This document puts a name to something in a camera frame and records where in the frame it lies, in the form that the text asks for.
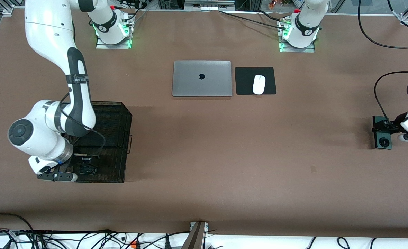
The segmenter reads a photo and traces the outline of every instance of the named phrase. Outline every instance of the black mesh basket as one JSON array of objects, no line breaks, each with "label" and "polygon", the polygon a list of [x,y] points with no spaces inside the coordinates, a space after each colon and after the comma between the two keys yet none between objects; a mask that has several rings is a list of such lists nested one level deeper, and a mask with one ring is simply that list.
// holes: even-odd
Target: black mesh basket
[{"label": "black mesh basket", "polygon": [[[86,174],[84,168],[80,171],[76,156],[72,156],[66,171],[78,175],[77,183],[123,183],[125,163],[131,146],[132,114],[121,102],[92,102],[92,104],[96,115],[94,129],[106,138],[102,150],[95,154],[97,159],[95,173]],[[102,137],[94,132],[79,138],[67,134],[64,137],[73,144],[74,154],[94,153],[103,143]]]}]

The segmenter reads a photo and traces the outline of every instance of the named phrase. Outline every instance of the brown table surface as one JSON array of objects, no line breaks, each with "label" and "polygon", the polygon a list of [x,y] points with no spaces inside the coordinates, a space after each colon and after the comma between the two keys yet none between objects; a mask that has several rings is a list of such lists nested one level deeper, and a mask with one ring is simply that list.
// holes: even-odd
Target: brown table surface
[{"label": "brown table surface", "polygon": [[[23,10],[0,24],[0,212],[38,230],[177,232],[205,220],[225,234],[408,237],[408,143],[371,149],[373,84],[408,70],[408,49],[378,47],[356,16],[326,16],[316,53],[279,52],[276,30],[212,12],[147,13],[128,50],[95,49],[74,13],[94,101],[133,114],[123,184],[37,180],[7,140],[11,123],[41,99],[59,100],[62,71],[25,39]],[[272,24],[259,15],[250,18]],[[408,45],[392,16],[364,16],[366,31]],[[174,98],[175,60],[273,66],[276,95]],[[388,115],[408,110],[408,75],[383,80]],[[25,228],[0,219],[1,227]]]}]

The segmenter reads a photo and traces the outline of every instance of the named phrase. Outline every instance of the white computer mouse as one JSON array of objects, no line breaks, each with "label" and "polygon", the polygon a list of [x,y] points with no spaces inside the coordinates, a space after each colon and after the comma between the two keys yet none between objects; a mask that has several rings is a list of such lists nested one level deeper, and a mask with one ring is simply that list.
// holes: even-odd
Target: white computer mouse
[{"label": "white computer mouse", "polygon": [[262,75],[256,75],[253,81],[253,93],[261,95],[264,93],[265,77]]}]

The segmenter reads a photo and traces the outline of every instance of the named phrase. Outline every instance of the silver laptop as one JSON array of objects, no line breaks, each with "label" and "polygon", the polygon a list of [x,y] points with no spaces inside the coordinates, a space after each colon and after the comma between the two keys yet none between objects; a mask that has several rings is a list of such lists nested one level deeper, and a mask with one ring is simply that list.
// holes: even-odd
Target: silver laptop
[{"label": "silver laptop", "polygon": [[175,61],[172,95],[232,96],[230,61]]}]

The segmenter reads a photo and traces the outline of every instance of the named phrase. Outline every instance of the mouse pad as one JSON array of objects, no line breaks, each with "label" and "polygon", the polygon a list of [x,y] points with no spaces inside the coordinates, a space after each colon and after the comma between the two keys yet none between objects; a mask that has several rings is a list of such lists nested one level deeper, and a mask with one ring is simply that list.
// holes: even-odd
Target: mouse pad
[{"label": "mouse pad", "polygon": [[236,67],[234,76],[237,95],[253,95],[253,80],[256,75],[265,77],[263,94],[276,94],[275,71],[272,67]]}]

